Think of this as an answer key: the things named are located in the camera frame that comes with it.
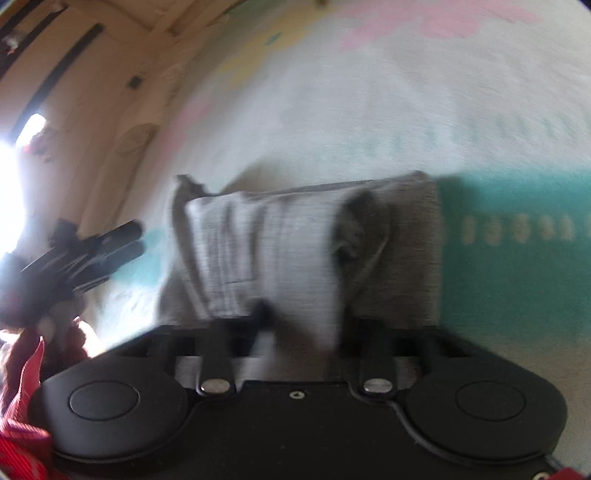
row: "gray fabric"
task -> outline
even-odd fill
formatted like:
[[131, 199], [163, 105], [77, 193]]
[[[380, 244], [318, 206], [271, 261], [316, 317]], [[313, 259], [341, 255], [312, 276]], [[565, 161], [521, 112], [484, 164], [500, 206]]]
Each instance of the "gray fabric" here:
[[345, 307], [399, 327], [436, 321], [441, 219], [425, 174], [221, 196], [179, 180], [160, 319], [198, 325], [266, 300], [274, 335], [243, 376], [326, 378]]

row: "folded gray garment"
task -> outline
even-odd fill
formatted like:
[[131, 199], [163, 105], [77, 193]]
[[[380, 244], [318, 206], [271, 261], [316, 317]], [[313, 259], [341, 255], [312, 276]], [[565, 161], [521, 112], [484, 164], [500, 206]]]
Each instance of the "folded gray garment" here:
[[275, 312], [239, 377], [327, 378], [345, 307], [401, 328], [436, 322], [441, 214], [424, 173], [221, 196], [180, 176], [171, 232], [161, 322], [244, 316], [259, 299]]

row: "round black cover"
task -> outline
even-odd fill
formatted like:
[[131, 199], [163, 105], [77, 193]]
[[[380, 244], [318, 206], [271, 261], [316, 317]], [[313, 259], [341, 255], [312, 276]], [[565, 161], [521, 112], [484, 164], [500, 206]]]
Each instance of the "round black cover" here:
[[429, 441], [479, 460], [519, 461], [550, 453], [566, 403], [548, 381], [509, 362], [446, 361], [410, 389], [406, 412]]
[[43, 382], [28, 414], [58, 454], [117, 461], [166, 442], [185, 419], [187, 394], [147, 359], [99, 357]]

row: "bright light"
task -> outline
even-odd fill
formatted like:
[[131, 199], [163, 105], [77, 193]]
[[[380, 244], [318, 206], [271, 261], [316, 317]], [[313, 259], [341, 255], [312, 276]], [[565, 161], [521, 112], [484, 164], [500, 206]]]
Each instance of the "bright light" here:
[[21, 134], [18, 136], [17, 142], [14, 144], [15, 147], [22, 148], [31, 143], [31, 139], [43, 130], [45, 122], [46, 120], [38, 113], [31, 115], [22, 129]]
[[25, 207], [18, 178], [17, 156], [0, 142], [0, 256], [17, 247], [25, 227]]

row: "screw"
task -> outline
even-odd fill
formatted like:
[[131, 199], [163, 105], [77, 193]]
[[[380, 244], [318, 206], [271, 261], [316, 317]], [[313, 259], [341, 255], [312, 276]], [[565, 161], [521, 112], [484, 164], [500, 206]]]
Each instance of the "screw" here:
[[230, 390], [230, 382], [223, 378], [210, 378], [201, 384], [201, 390], [210, 395], [221, 395]]
[[385, 378], [370, 378], [363, 384], [363, 389], [367, 393], [384, 394], [393, 389], [392, 382]]
[[294, 400], [301, 400], [305, 396], [306, 394], [300, 390], [294, 390], [293, 392], [290, 392], [290, 397]]

